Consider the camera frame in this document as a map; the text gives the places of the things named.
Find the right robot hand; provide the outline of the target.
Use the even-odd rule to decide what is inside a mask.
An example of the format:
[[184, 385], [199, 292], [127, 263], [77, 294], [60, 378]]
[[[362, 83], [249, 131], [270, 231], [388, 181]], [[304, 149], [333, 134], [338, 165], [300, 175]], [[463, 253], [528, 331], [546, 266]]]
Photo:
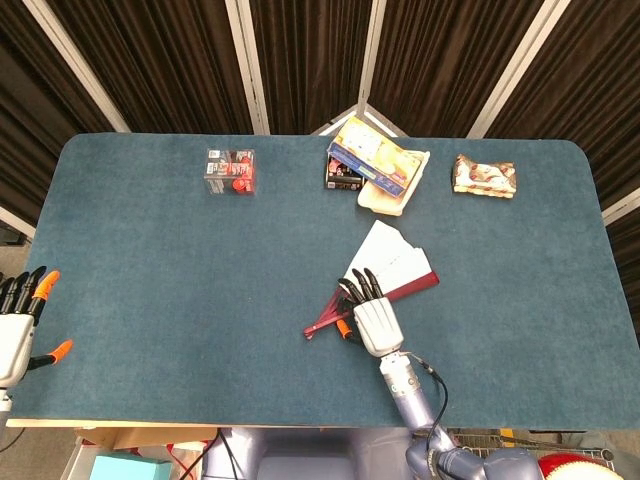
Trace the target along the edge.
[[347, 288], [354, 301], [353, 317], [361, 343], [370, 355], [382, 358], [400, 350], [404, 341], [390, 300], [383, 294], [371, 270], [351, 270], [359, 285], [347, 278], [338, 283]]

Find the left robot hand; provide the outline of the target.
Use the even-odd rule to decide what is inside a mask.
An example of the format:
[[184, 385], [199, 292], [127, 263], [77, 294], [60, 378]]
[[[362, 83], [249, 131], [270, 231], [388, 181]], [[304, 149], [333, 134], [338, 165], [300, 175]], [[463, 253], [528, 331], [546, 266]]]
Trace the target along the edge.
[[33, 356], [36, 329], [60, 272], [40, 266], [1, 282], [1, 391], [15, 387], [27, 372], [58, 364], [73, 341], [67, 339], [51, 352]]

